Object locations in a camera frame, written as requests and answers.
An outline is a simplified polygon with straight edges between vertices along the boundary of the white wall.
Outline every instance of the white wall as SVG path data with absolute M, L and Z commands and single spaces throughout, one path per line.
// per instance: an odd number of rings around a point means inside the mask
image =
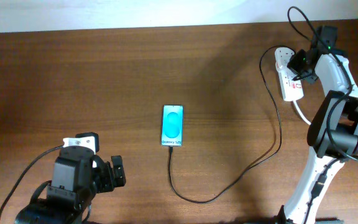
M 292 5 L 311 20 L 358 18 L 358 0 L 0 0 L 0 32 L 287 21 Z

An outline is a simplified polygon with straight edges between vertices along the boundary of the phone screen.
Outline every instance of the phone screen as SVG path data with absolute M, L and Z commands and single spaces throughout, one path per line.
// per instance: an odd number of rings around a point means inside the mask
M 183 107 L 165 105 L 162 113 L 161 145 L 181 146 Z

